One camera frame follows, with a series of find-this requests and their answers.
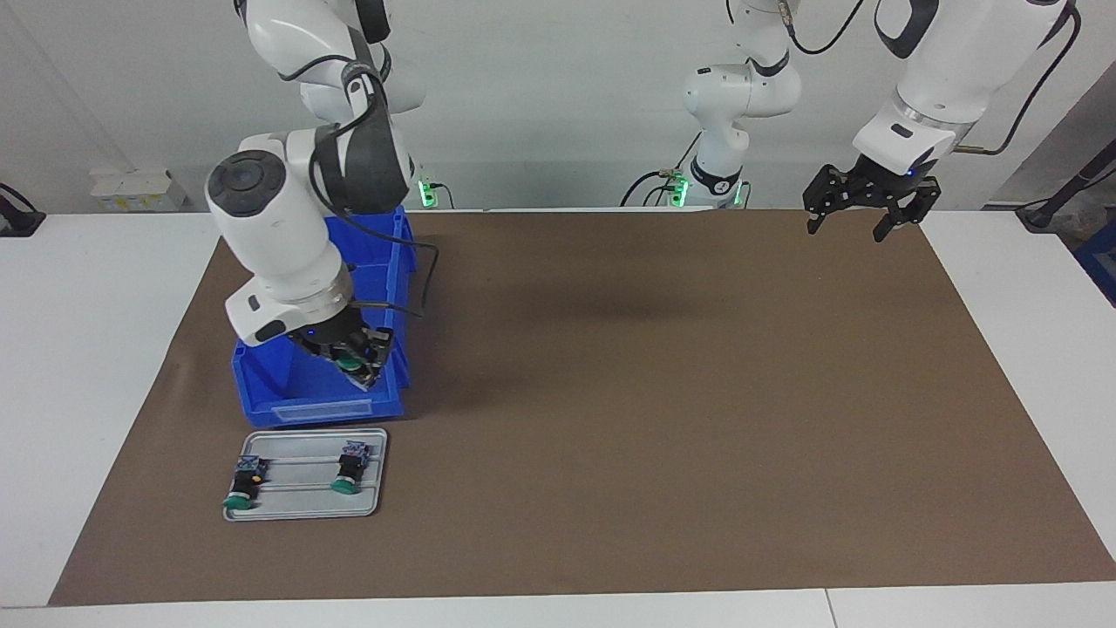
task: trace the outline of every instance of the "black cable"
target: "black cable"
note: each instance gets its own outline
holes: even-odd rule
[[[644,174],[643,176],[636,178],[635,183],[632,183],[632,186],[628,187],[628,191],[624,194],[624,199],[620,200],[620,206],[626,205],[627,204],[627,200],[629,197],[632,197],[632,192],[635,192],[635,189],[638,187],[641,183],[643,183],[647,178],[651,178],[652,176],[662,176],[662,174],[660,174],[660,172],[657,170],[652,170],[651,172],[648,172],[648,173]]]
[[[658,197],[662,199],[663,197],[663,192],[668,192],[668,191],[671,191],[671,186],[670,185],[661,185],[661,186],[655,187],[652,191],[647,192],[647,195],[643,199],[643,206],[647,206],[647,203],[651,201],[651,194],[654,194],[655,192],[658,192]],[[658,206],[658,200],[655,201],[654,206]]]
[[[848,30],[848,26],[853,23],[854,19],[856,19],[856,15],[860,12],[860,7],[863,6],[864,6],[864,0],[856,0],[856,6],[853,7],[853,11],[848,15],[847,18],[845,18],[845,23],[841,25],[840,30],[837,31],[837,35],[835,35],[834,38],[829,40],[829,44],[826,44],[825,46],[818,48],[817,50],[810,50],[809,48],[802,46],[802,42],[798,40],[798,33],[795,32],[793,23],[787,25],[787,35],[790,36],[790,41],[795,45],[796,48],[801,50],[802,54],[820,55],[833,48],[840,40],[840,38],[845,36],[845,31]]]
[[[386,300],[350,300],[349,307],[359,307],[368,309],[394,309],[396,311],[402,311],[407,313],[408,317],[414,317],[415,319],[422,319],[425,316],[424,311],[415,311],[414,309],[408,309],[402,305],[395,305],[394,302],[387,302]]]
[[[35,212],[39,211],[39,210],[35,209],[35,205],[31,204],[31,201],[27,200],[27,196],[25,196],[23,194],[19,193],[19,191],[16,190],[15,187],[12,187],[11,185],[9,185],[7,183],[0,183],[0,190],[3,190],[6,192],[8,192],[9,194],[11,194],[11,196],[13,199],[16,199],[19,202],[26,204],[28,206],[28,209],[30,209],[31,211],[35,211]]]
[[[324,55],[324,56],[318,57],[316,59],[311,59],[308,64],[306,64],[305,66],[296,69],[295,71],[292,71],[290,74],[282,74],[282,73],[280,73],[279,74],[279,78],[281,78],[282,80],[286,80],[286,81],[289,83],[291,80],[295,80],[299,76],[302,76],[304,74],[310,71],[318,64],[324,64],[326,61],[345,61],[345,62],[349,62],[352,60],[353,59],[346,57],[345,55]]]
[[[954,152],[973,154],[973,155],[995,156],[1002,153],[1003,151],[1008,149],[1008,146],[1011,145],[1011,141],[1014,139],[1016,137],[1016,132],[1019,131],[1019,125],[1022,124],[1023,122],[1023,116],[1026,116],[1027,112],[1031,108],[1031,103],[1035,102],[1035,97],[1039,95],[1039,91],[1042,89],[1042,86],[1046,85],[1046,81],[1048,78],[1050,78],[1050,75],[1054,74],[1056,69],[1058,69],[1058,65],[1061,64],[1061,60],[1065,59],[1066,55],[1069,54],[1069,50],[1074,47],[1074,44],[1077,42],[1077,36],[1081,33],[1081,12],[1077,10],[1076,6],[1070,8],[1069,17],[1071,20],[1074,20],[1074,30],[1070,32],[1069,39],[1066,40],[1066,46],[1061,49],[1060,52],[1058,52],[1058,56],[1054,58],[1054,61],[1050,62],[1050,67],[1048,67],[1045,73],[1042,73],[1042,77],[1039,78],[1039,81],[1036,83],[1035,87],[1031,89],[1030,95],[1028,95],[1027,99],[1023,100],[1023,106],[1019,109],[1019,114],[1016,116],[1016,122],[1011,124],[1011,129],[1008,131],[1008,136],[1004,137],[1003,143],[1000,144],[1000,147],[995,149],[988,149],[980,146],[958,146]]]
[[[363,74],[365,76],[367,76],[368,78],[371,78],[372,81],[376,84],[376,88],[377,89],[379,89],[381,91],[383,91],[384,84],[379,80],[379,77],[377,77],[377,76],[375,76],[375,75],[373,75],[371,73],[363,73]],[[442,254],[441,249],[439,249],[436,244],[433,244],[433,243],[430,243],[430,242],[421,242],[421,241],[417,241],[417,240],[407,240],[407,239],[404,239],[404,238],[396,238],[395,235],[388,235],[387,233],[381,233],[379,231],[376,231],[374,229],[369,229],[369,228],[365,226],[364,224],[360,224],[359,222],[357,222],[348,213],[347,209],[345,209],[345,207],[337,207],[337,206],[334,205],[334,203],[331,203],[329,201],[329,199],[326,196],[326,194],[324,194],[321,192],[321,187],[318,184],[318,177],[317,177],[317,175],[315,175],[315,172],[314,172],[315,165],[318,165],[318,161],[319,161],[318,148],[321,147],[321,145],[325,144],[325,143],[329,143],[329,142],[336,141],[337,137],[344,135],[345,133],[348,133],[349,131],[352,131],[353,128],[355,128],[357,125],[359,125],[364,120],[368,119],[368,116],[372,115],[372,112],[373,112],[373,103],[369,102],[368,106],[365,108],[365,110],[360,115],[356,116],[356,118],[352,119],[350,122],[346,123],[343,126],[335,127],[333,131],[330,131],[328,134],[326,134],[319,142],[317,142],[314,145],[314,149],[310,151],[310,158],[307,162],[307,170],[309,171],[309,174],[310,174],[310,187],[314,190],[314,194],[318,197],[318,201],[321,204],[324,204],[326,206],[326,209],[328,209],[334,215],[336,215],[337,218],[339,218],[340,220],[343,220],[345,223],[347,223],[348,225],[353,226],[354,229],[357,229],[358,231],[363,231],[364,233],[367,233],[367,234],[369,234],[369,235],[372,235],[374,238],[379,238],[381,240],[386,240],[388,242],[394,242],[394,243],[402,244],[402,245],[410,245],[410,247],[414,247],[414,248],[424,248],[424,249],[430,249],[431,251],[433,251],[434,254],[433,254],[433,257],[431,257],[430,268],[426,270],[426,278],[423,280],[422,294],[421,294],[420,301],[419,301],[419,303],[420,303],[419,306],[421,308],[420,310],[408,309],[408,308],[406,308],[406,307],[404,307],[402,305],[395,305],[394,302],[384,302],[384,301],[353,301],[355,307],[378,307],[378,308],[385,308],[385,309],[395,309],[397,311],[403,311],[405,313],[410,313],[410,316],[412,316],[412,317],[414,317],[416,319],[422,319],[422,318],[424,318],[426,316],[426,300],[427,300],[427,297],[430,296],[430,284],[431,284],[431,282],[432,282],[432,280],[434,278],[434,269],[437,268],[439,257],[441,257],[441,254]],[[358,305],[360,302],[367,302],[368,305]]]
[[[450,196],[450,209],[458,209],[456,203],[453,202],[453,190],[451,190],[449,185],[446,185],[445,183],[431,183],[430,186],[431,189],[435,187],[444,189],[445,193]]]
[[[1104,175],[1101,175],[1101,176],[1098,176],[1098,177],[1094,178],[1093,181],[1090,181],[1090,182],[1089,182],[1089,184],[1088,184],[1088,185],[1086,185],[1086,186],[1081,187],[1081,190],[1083,190],[1083,191],[1084,191],[1084,190],[1088,190],[1089,187],[1091,187],[1091,186],[1094,186],[1094,185],[1098,185],[1098,184],[1103,183],[1105,178],[1108,178],[1108,177],[1109,177],[1109,176],[1112,176],[1112,175],[1113,175],[1114,173],[1116,173],[1116,167],[1114,167],[1114,168],[1109,170],[1107,174],[1104,174]]]
[[[677,168],[682,167],[682,163],[683,163],[684,161],[686,161],[686,157],[687,157],[687,156],[690,156],[690,151],[694,149],[694,146],[696,146],[696,145],[698,145],[698,139],[699,139],[700,137],[701,137],[701,131],[699,131],[699,132],[698,132],[698,134],[696,134],[696,135],[694,135],[694,138],[693,138],[693,141],[692,141],[692,142],[690,142],[690,145],[689,145],[689,146],[686,146],[686,152],[682,153],[682,156],[681,156],[681,157],[679,157],[679,163],[675,163],[675,164],[674,164],[674,170],[677,170]],[[658,193],[658,197],[657,197],[657,199],[655,199],[655,206],[658,206],[658,203],[660,203],[660,202],[662,202],[662,201],[663,201],[663,193],[662,193],[662,191],[661,191],[661,192]]]

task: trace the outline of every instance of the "small electronic component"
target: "small electronic component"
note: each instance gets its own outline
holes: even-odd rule
[[[337,471],[337,479],[329,485],[330,489],[345,495],[354,495],[360,492],[360,479],[364,477],[364,470],[368,467],[368,456],[372,448],[362,441],[346,441],[341,448],[341,456],[337,460],[340,467]]]
[[[260,494],[260,484],[268,471],[268,462],[259,456],[241,456],[237,461],[235,475],[232,476],[232,489],[224,499],[223,505],[230,511],[247,511],[252,508],[252,501]]]

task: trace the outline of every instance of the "green cap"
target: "green cap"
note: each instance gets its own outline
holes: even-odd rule
[[[241,497],[240,495],[229,495],[224,499],[222,505],[230,511],[247,511],[252,508],[252,502],[250,502],[247,497]]]
[[[348,482],[347,480],[341,480],[339,477],[337,480],[335,480],[329,485],[329,487],[333,489],[334,491],[336,491],[338,493],[343,493],[345,495],[355,495],[357,493],[357,487],[356,487],[355,484],[353,484],[352,482]]]
[[[346,371],[356,371],[360,369],[362,364],[352,356],[341,356],[337,359],[337,366]]]

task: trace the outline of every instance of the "green led light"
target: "green led light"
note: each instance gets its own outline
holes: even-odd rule
[[[686,193],[690,191],[690,181],[679,177],[674,182],[674,191],[671,192],[671,204],[683,206],[686,204]]]
[[[419,196],[422,199],[423,206],[437,206],[437,193],[431,189],[430,183],[421,178],[419,180]]]

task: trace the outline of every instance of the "cable connector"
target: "cable connector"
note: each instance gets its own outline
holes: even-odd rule
[[[437,192],[434,191],[434,185],[422,178],[419,180],[419,200],[422,201],[423,209],[437,206]]]
[[[671,204],[674,206],[684,206],[686,204],[686,194],[690,192],[690,180],[677,168],[671,170],[666,177],[668,182],[665,187],[671,192]]]
[[[787,27],[790,32],[795,31],[795,16],[790,12],[790,1],[779,0],[779,16],[782,18],[782,25]]]

